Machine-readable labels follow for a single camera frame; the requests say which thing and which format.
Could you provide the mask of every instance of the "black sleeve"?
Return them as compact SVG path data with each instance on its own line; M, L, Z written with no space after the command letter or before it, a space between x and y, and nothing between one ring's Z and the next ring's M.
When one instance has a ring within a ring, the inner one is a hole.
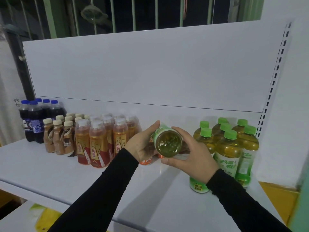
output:
M124 148L48 232L106 231L138 161Z
M216 195L241 231L291 231L219 169L206 186Z

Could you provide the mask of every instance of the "white back panel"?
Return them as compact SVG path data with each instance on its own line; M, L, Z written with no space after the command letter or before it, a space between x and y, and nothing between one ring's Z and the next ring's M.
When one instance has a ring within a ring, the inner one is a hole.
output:
M100 115L106 113L134 114L139 119L142 130L148 128L156 120L160 120L167 125L181 127L191 134L199 127L201 120L209 121L210 127L212 127L217 123L218 117L226 117L232 126L234 126L238 118L243 118L247 119L250 125L257 126L261 115L261 113L257 112L89 101L83 99L52 99L58 99L67 112L86 115Z
M261 112L285 20L24 42L37 97Z

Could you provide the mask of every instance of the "green bottle cap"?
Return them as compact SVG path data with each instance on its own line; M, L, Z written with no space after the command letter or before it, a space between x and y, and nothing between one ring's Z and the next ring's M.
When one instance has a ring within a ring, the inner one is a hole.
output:
M209 128L209 122L205 121L205 120L202 120L200 122L200 128Z
M227 139L235 140L237 138L237 132L232 129L227 129L224 133L224 137Z
M251 125L246 125L245 128L243 129L244 133L253 134L253 135L256 133L256 131L257 131L257 128Z
M210 138L211 137L211 129L210 128L202 128L201 129L201 136Z
M219 117L218 118L218 124L222 124L222 123L228 123L228 121L225 117Z
M246 125L248 125L248 121L246 119L238 119L237 125L246 126Z
M229 124L229 123L222 123L222 124L220 125L220 129L221 129L222 131L225 131L225 130L227 130L227 129L231 129L231 124Z

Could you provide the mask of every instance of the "bottle with green cap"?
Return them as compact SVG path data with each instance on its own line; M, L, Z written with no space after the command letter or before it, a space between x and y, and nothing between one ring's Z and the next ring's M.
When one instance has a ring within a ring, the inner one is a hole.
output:
M236 139L237 132L227 129L224 137L217 143L214 153L218 166L232 177L235 177L239 159L243 155L243 149Z
M194 139L196 139L197 137L200 136L202 128L209 128L209 122L205 121L205 120L200 121L200 127L197 130L195 130L195 132L193 134Z
M195 139L198 142L204 143L209 150L211 156L214 155L215 144L211 138L211 129L210 128L201 128L200 136ZM190 187L197 193L206 193L209 191L207 186L190 177Z
M232 129L237 132L237 135L243 133L245 126L248 125L248 121L246 119L238 119L237 125L234 126Z
M235 179L243 187L247 187L250 183L251 168L256 152L259 149L259 141L255 137L256 130L256 127L247 125L245 126L243 133L240 133L237 138L240 147L243 149L243 154L238 164Z
M227 129L231 129L231 125L229 123L222 123L220 125L220 129L213 136L214 143L217 143L218 141L220 141L223 138L224 132Z
M218 124L216 124L212 130L211 130L211 134L214 136L216 132L218 132L220 130L220 125L222 123L228 123L228 120L225 117L219 117L218 118Z

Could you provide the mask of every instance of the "blue bottle cap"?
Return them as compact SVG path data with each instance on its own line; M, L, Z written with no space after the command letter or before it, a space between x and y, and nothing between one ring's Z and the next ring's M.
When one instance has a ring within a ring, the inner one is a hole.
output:
M37 105L38 102L37 101L30 101L30 105Z
M21 104L29 104L29 100L22 100Z

